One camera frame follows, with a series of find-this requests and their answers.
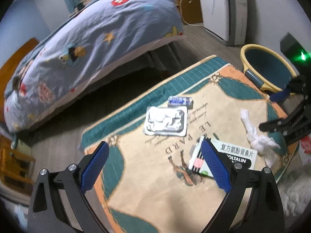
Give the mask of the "teal yellow trash basket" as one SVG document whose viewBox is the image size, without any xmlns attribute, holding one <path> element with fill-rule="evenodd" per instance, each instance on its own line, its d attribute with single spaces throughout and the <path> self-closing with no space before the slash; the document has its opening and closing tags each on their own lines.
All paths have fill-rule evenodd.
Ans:
<svg viewBox="0 0 311 233">
<path fill-rule="evenodd" d="M 283 91 L 289 81 L 297 76 L 283 57 L 258 44 L 244 45 L 240 50 L 240 59 L 244 75 L 261 91 Z"/>
</svg>

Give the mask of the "white crumpled tissue right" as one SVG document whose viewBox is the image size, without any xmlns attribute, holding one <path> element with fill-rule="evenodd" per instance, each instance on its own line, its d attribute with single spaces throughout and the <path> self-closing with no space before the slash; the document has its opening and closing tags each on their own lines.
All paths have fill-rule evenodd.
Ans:
<svg viewBox="0 0 311 233">
<path fill-rule="evenodd" d="M 246 129 L 250 148 L 256 150 L 261 156 L 263 156 L 266 166 L 271 168 L 275 162 L 277 162 L 278 157 L 274 152 L 274 149 L 280 149 L 279 144 L 277 144 L 271 137 L 257 134 L 257 128 L 252 125 L 249 119 L 248 110 L 240 110 L 240 118 Z"/>
</svg>

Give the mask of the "blue white printed box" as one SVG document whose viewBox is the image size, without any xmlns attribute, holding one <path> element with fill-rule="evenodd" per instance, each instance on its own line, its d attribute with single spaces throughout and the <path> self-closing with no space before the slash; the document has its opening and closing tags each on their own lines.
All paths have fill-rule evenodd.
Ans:
<svg viewBox="0 0 311 233">
<path fill-rule="evenodd" d="M 311 162 L 311 136 L 310 134 L 299 141 L 299 156 L 303 165 Z"/>
</svg>

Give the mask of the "small wooden shelf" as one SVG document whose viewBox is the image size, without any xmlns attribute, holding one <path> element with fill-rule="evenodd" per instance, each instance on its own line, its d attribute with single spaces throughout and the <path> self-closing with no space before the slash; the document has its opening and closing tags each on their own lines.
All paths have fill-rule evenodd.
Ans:
<svg viewBox="0 0 311 233">
<path fill-rule="evenodd" d="M 30 196 L 34 181 L 35 158 L 10 147 L 10 140 L 1 135 L 1 182 L 14 191 Z"/>
</svg>

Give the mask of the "green beige patterned rug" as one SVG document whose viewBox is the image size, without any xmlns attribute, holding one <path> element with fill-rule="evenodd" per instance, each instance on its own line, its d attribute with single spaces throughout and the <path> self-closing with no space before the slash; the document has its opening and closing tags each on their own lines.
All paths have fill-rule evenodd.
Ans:
<svg viewBox="0 0 311 233">
<path fill-rule="evenodd" d="M 184 137 L 148 136 L 147 108 L 166 107 L 171 95 L 193 99 Z M 81 149 L 90 154 L 101 141 L 110 155 L 95 191 L 111 232 L 201 232 L 225 196 L 211 178 L 182 168 L 199 137 L 223 143 L 227 152 L 253 156 L 240 111 L 251 123 L 285 117 L 246 76 L 212 55 L 149 89 L 87 128 Z"/>
</svg>

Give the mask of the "small blue white packet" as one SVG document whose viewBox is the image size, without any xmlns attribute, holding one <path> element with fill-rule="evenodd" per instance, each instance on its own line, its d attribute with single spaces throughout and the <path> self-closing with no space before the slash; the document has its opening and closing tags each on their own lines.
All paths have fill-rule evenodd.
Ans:
<svg viewBox="0 0 311 233">
<path fill-rule="evenodd" d="M 182 107 L 185 106 L 187 109 L 193 108 L 193 100 L 191 97 L 186 96 L 169 96 L 168 107 Z"/>
</svg>

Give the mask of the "silver blister pack tray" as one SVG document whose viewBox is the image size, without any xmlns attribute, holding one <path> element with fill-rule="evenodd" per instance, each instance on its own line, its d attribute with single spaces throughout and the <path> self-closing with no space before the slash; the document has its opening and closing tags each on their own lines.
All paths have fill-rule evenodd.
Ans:
<svg viewBox="0 0 311 233">
<path fill-rule="evenodd" d="M 179 107 L 148 107 L 143 132 L 153 136 L 178 136 L 187 134 L 188 109 Z"/>
</svg>

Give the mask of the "white air purifier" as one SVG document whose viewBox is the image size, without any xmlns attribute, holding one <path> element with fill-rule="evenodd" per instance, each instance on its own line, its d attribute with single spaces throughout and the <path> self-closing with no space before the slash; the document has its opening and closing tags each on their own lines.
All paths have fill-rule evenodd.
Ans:
<svg viewBox="0 0 311 233">
<path fill-rule="evenodd" d="M 202 19 L 207 33 L 224 46 L 245 43 L 247 0 L 200 0 Z"/>
</svg>

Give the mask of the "wooden bedside cabinet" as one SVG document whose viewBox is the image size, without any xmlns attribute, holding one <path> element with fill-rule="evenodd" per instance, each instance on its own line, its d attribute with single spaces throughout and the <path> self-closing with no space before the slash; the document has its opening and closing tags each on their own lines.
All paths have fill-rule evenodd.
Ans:
<svg viewBox="0 0 311 233">
<path fill-rule="evenodd" d="M 200 0 L 176 0 L 176 7 L 184 25 L 202 25 Z"/>
</svg>

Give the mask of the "wooden bed headboard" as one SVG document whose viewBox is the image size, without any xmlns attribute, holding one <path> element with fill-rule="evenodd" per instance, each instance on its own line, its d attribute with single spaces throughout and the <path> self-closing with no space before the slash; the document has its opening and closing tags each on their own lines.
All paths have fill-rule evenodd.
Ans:
<svg viewBox="0 0 311 233">
<path fill-rule="evenodd" d="M 1 123 L 5 122 L 4 119 L 4 91 L 5 88 L 14 74 L 20 61 L 39 43 L 36 38 L 29 39 L 24 45 L 22 45 L 2 66 L 0 70 L 0 104 L 1 104 Z"/>
</svg>

